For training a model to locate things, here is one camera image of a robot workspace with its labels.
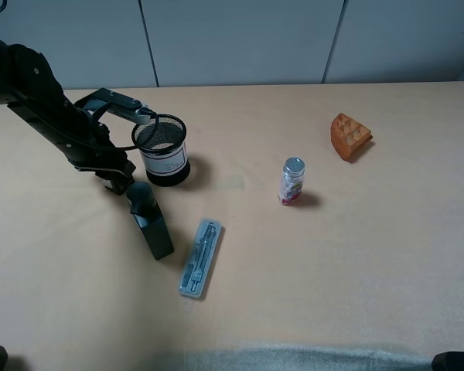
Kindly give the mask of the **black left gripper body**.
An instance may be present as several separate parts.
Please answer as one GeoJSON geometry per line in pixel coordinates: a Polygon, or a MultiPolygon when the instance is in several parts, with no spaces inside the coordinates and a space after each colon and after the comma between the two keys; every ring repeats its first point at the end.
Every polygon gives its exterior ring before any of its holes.
{"type": "Polygon", "coordinates": [[[134,182],[134,164],[124,151],[117,150],[105,124],[87,115],[64,115],[63,129],[70,137],[64,155],[80,172],[93,172],[109,191],[122,195],[134,182]]]}

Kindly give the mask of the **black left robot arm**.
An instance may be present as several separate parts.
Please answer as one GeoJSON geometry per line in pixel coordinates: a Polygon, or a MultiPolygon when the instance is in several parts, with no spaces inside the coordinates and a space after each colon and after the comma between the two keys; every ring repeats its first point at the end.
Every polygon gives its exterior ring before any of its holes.
{"type": "Polygon", "coordinates": [[[73,104],[43,54],[0,40],[0,105],[40,133],[75,169],[93,172],[109,191],[121,195],[133,184],[134,164],[100,121],[110,103],[93,112],[73,104]]]}

